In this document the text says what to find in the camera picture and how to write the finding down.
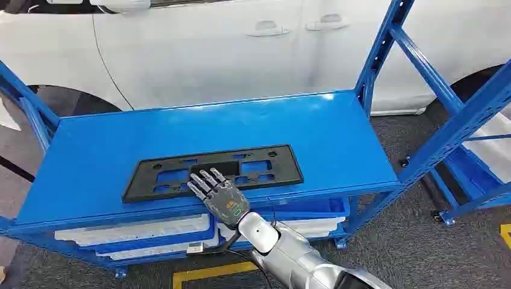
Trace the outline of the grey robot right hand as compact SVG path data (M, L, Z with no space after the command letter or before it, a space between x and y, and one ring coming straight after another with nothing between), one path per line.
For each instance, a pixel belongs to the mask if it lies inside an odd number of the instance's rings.
M191 173L187 186L208 210L226 227L236 230L242 218L250 212L244 194L222 173L212 167Z

